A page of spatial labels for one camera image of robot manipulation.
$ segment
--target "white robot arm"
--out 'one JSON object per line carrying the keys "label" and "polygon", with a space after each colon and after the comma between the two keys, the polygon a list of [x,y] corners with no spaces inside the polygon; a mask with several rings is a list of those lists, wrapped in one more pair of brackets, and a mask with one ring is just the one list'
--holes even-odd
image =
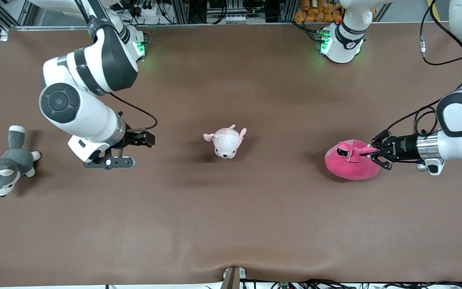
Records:
{"label": "white robot arm", "polygon": [[[44,63],[40,109],[51,123],[72,135],[68,144],[85,167],[131,168],[135,162],[122,157],[123,147],[151,147],[154,135],[127,130],[121,115],[98,97],[132,86],[140,51],[125,44],[122,31],[128,28],[119,33],[99,0],[76,1],[94,44]],[[121,149],[119,157],[111,155],[112,148]]]}
{"label": "white robot arm", "polygon": [[372,23],[370,7],[391,2],[394,0],[340,0],[345,15],[340,23],[323,28],[329,31],[329,36],[320,46],[320,53],[336,63],[350,62],[359,53],[365,32]]}
{"label": "white robot arm", "polygon": [[[462,43],[462,0],[450,1],[449,19],[451,33]],[[462,159],[462,85],[440,99],[435,113],[441,130],[401,137],[384,130],[372,140],[371,146],[380,149],[372,160],[386,169],[392,163],[414,160],[418,170],[439,175],[446,160]],[[381,162],[378,156],[388,161]]]}

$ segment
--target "brown table surface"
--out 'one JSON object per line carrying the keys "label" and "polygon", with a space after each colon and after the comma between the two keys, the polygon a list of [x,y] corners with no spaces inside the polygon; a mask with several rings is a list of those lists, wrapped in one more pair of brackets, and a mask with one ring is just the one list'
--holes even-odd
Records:
{"label": "brown table surface", "polygon": [[[429,59],[461,55],[428,26]],[[338,65],[292,26],[158,29],[136,83],[117,93],[158,117],[156,146],[126,148],[132,170],[94,171],[38,106],[44,61],[88,35],[12,31],[0,42],[0,155],[19,124],[43,157],[0,198],[0,286],[214,282],[231,265],[264,280],[462,280],[462,161],[439,177],[398,164],[364,182],[324,166],[338,141],[368,141],[460,82],[461,63],[421,60],[417,24],[367,37]],[[202,135],[233,123],[245,141],[217,159]]]}

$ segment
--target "pink plush toy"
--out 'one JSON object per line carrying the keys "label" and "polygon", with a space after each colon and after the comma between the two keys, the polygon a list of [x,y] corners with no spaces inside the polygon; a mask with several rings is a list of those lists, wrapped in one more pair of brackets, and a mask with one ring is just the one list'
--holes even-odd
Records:
{"label": "pink plush toy", "polygon": [[380,167],[367,155],[377,151],[376,148],[369,148],[366,143],[357,139],[341,141],[327,151],[326,167],[344,179],[370,179],[379,172]]}
{"label": "pink plush toy", "polygon": [[247,128],[243,128],[240,133],[234,130],[233,124],[229,128],[221,128],[214,134],[204,134],[206,141],[213,141],[215,146],[215,154],[223,159],[232,159],[236,155],[236,150],[242,144],[243,136],[247,132]]}

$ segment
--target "stuffed animal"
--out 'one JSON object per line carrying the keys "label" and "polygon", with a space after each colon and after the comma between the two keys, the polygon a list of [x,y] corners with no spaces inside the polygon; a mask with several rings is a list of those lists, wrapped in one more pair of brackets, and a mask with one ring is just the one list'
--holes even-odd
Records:
{"label": "stuffed animal", "polygon": [[341,141],[326,153],[326,167],[333,174],[352,181],[370,179],[379,172],[376,165],[367,156],[379,151],[370,148],[366,143],[357,139]]}
{"label": "stuffed animal", "polygon": [[234,130],[233,124],[229,128],[221,128],[214,134],[204,134],[206,141],[213,141],[215,146],[215,154],[223,159],[232,159],[236,155],[236,150],[242,144],[243,136],[247,132],[247,128],[243,128],[240,133]]}
{"label": "stuffed animal", "polygon": [[40,159],[39,152],[23,149],[25,131],[22,126],[11,126],[8,130],[9,150],[0,159],[0,196],[6,196],[23,175],[35,175],[33,162]]}

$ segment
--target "cable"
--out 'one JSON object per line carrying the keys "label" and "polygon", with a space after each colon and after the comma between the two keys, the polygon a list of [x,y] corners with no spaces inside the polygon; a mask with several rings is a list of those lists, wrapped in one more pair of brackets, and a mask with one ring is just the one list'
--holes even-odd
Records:
{"label": "cable", "polygon": [[129,102],[127,102],[127,101],[121,99],[120,97],[114,95],[113,93],[110,93],[110,95],[113,96],[113,97],[115,97],[117,100],[119,100],[119,101],[121,101],[121,102],[127,104],[128,106],[131,106],[132,108],[135,108],[136,110],[139,110],[139,111],[141,111],[141,112],[147,114],[149,117],[151,117],[151,118],[154,120],[154,124],[153,124],[152,126],[147,126],[147,127],[145,127],[145,128],[132,128],[132,129],[130,129],[130,130],[127,130],[128,132],[133,133],[133,132],[141,132],[141,131],[144,131],[144,130],[150,130],[150,129],[152,129],[152,128],[155,128],[155,127],[158,125],[158,120],[156,119],[156,117],[154,117],[154,115],[148,113],[147,111],[145,111],[145,110],[139,108],[138,106],[136,106],[136,105],[134,105],[134,104],[130,104]]}
{"label": "cable", "polygon": [[152,26],[151,36],[148,37],[147,44],[149,44],[149,42],[151,42],[151,40],[152,40],[152,35],[154,34],[154,28],[156,28],[156,25]]}
{"label": "cable", "polygon": [[249,13],[262,13],[265,11],[265,6],[263,4],[263,7],[260,7],[260,6],[257,6],[257,7],[260,7],[260,9],[255,9],[253,6],[252,6],[252,1],[253,0],[244,0],[243,2],[243,7],[245,10],[247,10]]}
{"label": "cable", "polygon": [[[426,58],[426,47],[425,47],[425,41],[424,41],[424,36],[422,34],[422,31],[424,29],[424,22],[425,22],[425,18],[427,17],[427,14],[429,14],[429,12],[431,11],[431,9],[434,8],[434,3],[436,2],[436,0],[433,0],[431,2],[431,4],[429,4],[429,8],[427,8],[427,10],[425,11],[425,14],[423,15],[423,18],[422,18],[422,21],[420,23],[420,52],[422,54],[422,59],[423,61],[425,61],[425,63],[429,64],[429,65],[434,65],[434,66],[439,66],[439,65],[444,65],[444,64],[449,64],[449,63],[452,63],[452,62],[456,62],[456,61],[459,61],[462,59],[462,57],[458,57],[456,59],[453,59],[453,60],[449,60],[449,61],[445,61],[445,62],[440,62],[440,63],[433,63],[433,62],[430,62],[427,60]],[[438,22],[436,20],[436,16],[434,15],[434,13],[431,12],[431,18],[434,20],[434,22],[438,25],[438,27],[440,27],[445,33],[447,33],[449,36],[451,36],[454,40],[456,40],[455,36],[453,34],[451,34],[450,31],[448,31],[446,28],[444,28],[442,26],[442,24],[440,24],[440,22]]]}
{"label": "cable", "polygon": [[172,22],[172,20],[170,20],[170,18],[167,15],[168,11],[165,9],[165,2],[163,2],[163,0],[156,0],[156,3],[158,4],[158,8],[160,9],[160,12],[162,13],[163,18],[167,19],[167,21],[170,24],[175,24],[174,22]]}
{"label": "cable", "polygon": [[314,30],[312,30],[312,29],[306,28],[306,26],[304,25],[304,23],[302,23],[302,25],[300,25],[300,24],[298,24],[297,22],[292,21],[292,20],[283,20],[283,22],[287,22],[287,23],[291,23],[291,24],[295,25],[295,27],[301,29],[302,31],[305,31],[305,32],[306,32],[306,35],[308,35],[308,37],[309,37],[311,40],[313,40],[313,41],[315,41],[315,42],[318,42],[318,40],[316,40],[316,39],[315,39],[314,37],[312,37],[311,34],[310,34],[310,33],[316,33],[317,31],[314,31]]}
{"label": "cable", "polygon": [[87,12],[85,11],[85,7],[83,7],[83,3],[81,3],[81,0],[74,0],[74,2],[76,2],[76,6],[79,9],[79,12],[81,15],[83,15],[83,19],[88,24],[88,22],[90,22],[90,17],[88,17]]}
{"label": "cable", "polygon": [[197,15],[198,15],[200,21],[205,23],[205,24],[213,24],[213,25],[215,25],[215,24],[219,24],[222,20],[224,20],[224,18],[226,17],[226,13],[227,13],[227,0],[221,0],[221,2],[222,2],[223,5],[222,5],[222,11],[220,12],[219,18],[217,18],[217,20],[215,22],[209,23],[209,22],[207,22],[207,21],[205,21],[203,19],[202,15],[201,15],[202,11],[200,11],[200,9],[199,9],[201,4],[203,4],[203,0],[198,0],[197,5],[196,5],[196,11],[197,11]]}
{"label": "cable", "polygon": [[[429,8],[427,9],[427,11],[425,12],[425,14],[423,15],[423,18],[422,18],[422,22],[420,23],[420,41],[422,41],[423,39],[423,36],[422,36],[422,27],[423,27],[423,21],[425,20],[425,17],[427,16],[427,14],[429,13],[429,11],[431,11],[431,9],[434,8],[434,4],[437,0],[432,0],[431,4],[429,4]],[[440,29],[442,29],[445,33],[447,33],[447,35],[449,35],[453,40],[455,40],[455,42],[457,42],[457,44],[459,44],[459,46],[462,48],[462,42],[461,40],[459,40],[454,34],[452,34],[450,31],[448,31],[447,28],[445,28],[439,21],[438,19],[436,19],[436,16],[434,15],[434,13],[430,13],[431,14],[431,18],[432,20],[434,21],[434,23],[436,25],[438,25],[438,27],[440,27]],[[422,51],[422,58],[424,58],[425,60],[425,49]],[[451,61],[445,61],[443,62],[442,64],[447,64],[447,63],[450,63],[450,62],[454,62],[454,61],[457,61],[457,60],[460,60],[460,59],[456,59],[456,60],[451,60]],[[462,87],[462,82],[456,87],[457,88],[460,88]],[[435,100],[433,101],[432,103],[426,105],[426,106],[422,106],[421,108],[419,108],[418,110],[406,115],[405,117],[402,117],[400,119],[398,119],[396,122],[393,122],[390,126],[387,127],[386,130],[390,130],[394,125],[398,124],[399,122],[407,119],[408,117],[411,117],[414,115],[414,121],[413,121],[413,132],[418,134],[419,136],[422,136],[422,137],[426,137],[426,136],[429,136],[431,135],[432,133],[434,133],[434,130],[436,129],[436,126],[438,126],[438,120],[436,119],[435,117],[435,120],[434,120],[434,125],[432,127],[432,129],[429,131],[429,132],[426,132],[425,130],[422,130],[421,133],[418,132],[418,122],[420,122],[420,120],[422,119],[422,117],[424,117],[425,115],[427,114],[434,114],[436,115],[436,110],[435,108],[433,108],[432,106],[434,106],[434,104],[437,104],[438,102],[440,102],[442,98],[438,99],[438,100]],[[424,110],[427,110],[427,109],[430,109],[430,111],[428,112],[425,112],[423,113],[421,116],[419,116],[419,114],[424,111]]]}
{"label": "cable", "polygon": [[132,13],[128,6],[126,6],[126,9],[128,9],[128,12],[130,13],[132,19],[135,20],[136,25],[138,25],[138,20],[135,18],[134,13]]}

